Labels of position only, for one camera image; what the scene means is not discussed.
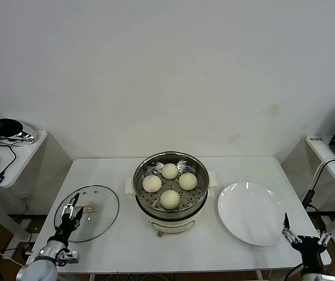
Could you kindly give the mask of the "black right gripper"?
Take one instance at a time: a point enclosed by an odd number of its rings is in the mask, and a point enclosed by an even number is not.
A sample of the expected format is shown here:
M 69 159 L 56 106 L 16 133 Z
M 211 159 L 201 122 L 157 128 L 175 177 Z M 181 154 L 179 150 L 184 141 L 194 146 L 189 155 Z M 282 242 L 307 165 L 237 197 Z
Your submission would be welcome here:
M 283 220 L 283 237 L 298 251 L 302 257 L 303 265 L 323 265 L 321 254 L 326 250 L 331 239 L 331 233 L 323 231 L 318 237 L 297 236 L 290 228 L 287 213 Z

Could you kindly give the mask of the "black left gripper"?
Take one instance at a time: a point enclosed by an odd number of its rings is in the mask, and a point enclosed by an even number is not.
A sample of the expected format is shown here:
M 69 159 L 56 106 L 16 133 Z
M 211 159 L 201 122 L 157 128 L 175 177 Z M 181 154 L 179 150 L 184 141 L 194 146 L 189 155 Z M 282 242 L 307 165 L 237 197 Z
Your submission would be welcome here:
M 84 207 L 80 207 L 75 217 L 70 218 L 74 215 L 74 208 L 79 199 L 79 193 L 70 199 L 68 203 L 65 203 L 61 212 L 61 224 L 58 227 L 58 233 L 64 238 L 69 239 L 73 231 L 75 231 L 80 225 L 81 218 L 83 216 Z

